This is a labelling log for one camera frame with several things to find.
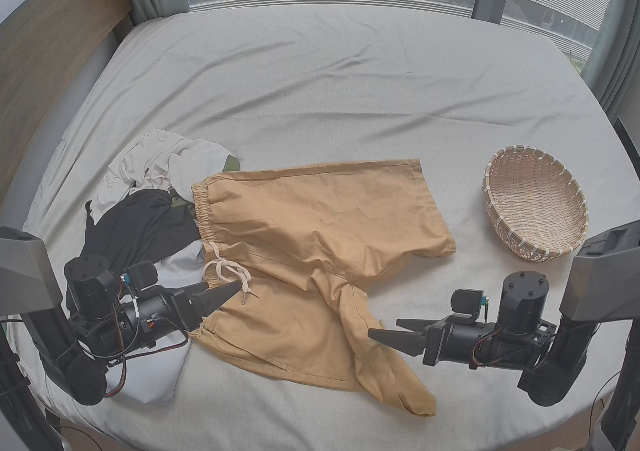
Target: khaki shorts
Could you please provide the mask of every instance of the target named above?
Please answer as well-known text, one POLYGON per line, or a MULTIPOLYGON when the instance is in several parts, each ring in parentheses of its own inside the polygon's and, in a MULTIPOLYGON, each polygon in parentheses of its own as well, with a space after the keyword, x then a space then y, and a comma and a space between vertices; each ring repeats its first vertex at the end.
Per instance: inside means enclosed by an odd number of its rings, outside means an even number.
MULTIPOLYGON (((380 328, 367 308, 371 282, 412 254, 456 249, 419 160, 224 172, 192 188, 205 261, 215 242, 249 269, 260 297, 233 297, 193 334, 200 343, 247 371, 435 414, 404 360, 367 336, 380 328)), ((205 279, 217 285, 214 267, 205 279)))

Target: woven basket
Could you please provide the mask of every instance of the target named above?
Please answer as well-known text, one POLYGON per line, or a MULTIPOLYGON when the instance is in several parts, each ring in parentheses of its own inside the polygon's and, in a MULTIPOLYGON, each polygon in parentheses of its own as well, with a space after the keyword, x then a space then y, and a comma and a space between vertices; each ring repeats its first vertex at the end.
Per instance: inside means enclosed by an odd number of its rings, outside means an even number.
POLYGON ((526 145, 495 153, 484 170, 484 202, 511 251, 545 261, 580 247, 589 228, 587 201, 556 158, 526 145))

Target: white drawstring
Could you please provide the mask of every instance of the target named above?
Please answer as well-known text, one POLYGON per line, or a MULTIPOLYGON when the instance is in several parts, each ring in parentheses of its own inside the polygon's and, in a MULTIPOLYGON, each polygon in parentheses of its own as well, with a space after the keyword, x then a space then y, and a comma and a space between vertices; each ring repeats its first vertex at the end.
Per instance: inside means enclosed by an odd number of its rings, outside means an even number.
POLYGON ((204 268, 202 269, 202 278, 204 278, 204 274, 207 271, 207 268, 212 264, 215 264, 216 274, 218 275, 218 279, 223 280, 225 282, 231 282, 232 281, 231 279, 222 275, 222 269, 227 268, 228 271, 233 273, 242 283, 242 291, 243 291, 242 305, 244 305, 244 300, 246 299, 247 294, 253 295, 256 298, 260 298, 253 291, 251 291, 251 288, 249 287, 249 282, 251 281, 251 274, 249 273, 249 271, 241 264, 238 264, 235 261, 229 261, 223 258, 220 255, 220 249, 218 248, 218 245, 216 245, 215 242, 209 241, 209 245, 211 245, 213 252, 216 254, 216 258, 212 259, 211 261, 209 261, 204 265, 204 268))

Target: wooden floor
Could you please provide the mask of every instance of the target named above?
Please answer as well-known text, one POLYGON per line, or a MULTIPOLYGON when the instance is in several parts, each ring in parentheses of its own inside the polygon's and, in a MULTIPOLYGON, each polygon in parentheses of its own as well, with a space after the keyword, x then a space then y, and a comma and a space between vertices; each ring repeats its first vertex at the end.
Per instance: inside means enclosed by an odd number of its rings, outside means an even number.
MULTIPOLYGON (((602 403, 597 402, 593 410, 593 419, 596 421, 602 410, 602 403)), ((82 426, 63 421, 63 425, 69 425, 80 428, 89 433, 100 444, 102 451, 137 451, 128 446, 124 446, 109 437, 105 437, 100 433, 82 426)), ((587 442, 587 433, 589 431, 589 410, 585 410, 580 414, 572 417, 566 423, 558 426, 547 433, 539 435, 525 442, 504 448, 500 451, 551 451, 556 447, 569 450, 580 450, 587 442)), ((71 444, 73 451, 99 451, 98 447, 91 442, 89 437, 82 433, 63 428, 62 435, 71 444)), ((635 431, 627 446, 627 451, 640 451, 640 431, 635 431)))

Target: white bed sheet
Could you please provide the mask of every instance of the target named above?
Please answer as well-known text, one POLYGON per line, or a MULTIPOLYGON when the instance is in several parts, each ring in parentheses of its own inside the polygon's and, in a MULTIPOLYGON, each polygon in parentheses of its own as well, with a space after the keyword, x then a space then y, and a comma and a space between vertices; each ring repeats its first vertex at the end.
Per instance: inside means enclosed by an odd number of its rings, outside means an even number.
MULTIPOLYGON (((498 300, 503 278, 538 269, 557 312, 571 258, 532 264, 496 237, 481 196, 484 166, 505 145, 554 154, 589 203, 590 235, 640 218, 640 184, 604 113, 553 43, 462 17, 347 5, 213 10, 145 23, 125 38, 68 127, 31 208, 28 231, 62 268, 84 241, 84 202, 111 159, 160 127, 222 144, 245 170, 324 161, 420 158, 458 251, 414 258, 369 292, 372 313, 449 313, 456 288, 498 300)), ((496 305, 491 317, 495 318, 496 305)), ((28 333, 10 339, 33 392, 56 413, 148 450, 488 450, 587 407, 617 371, 628 324, 604 324, 566 398, 538 407, 517 372, 408 363, 436 394, 421 419, 366 393, 267 379, 191 346, 167 407, 76 404, 45 376, 28 333)))

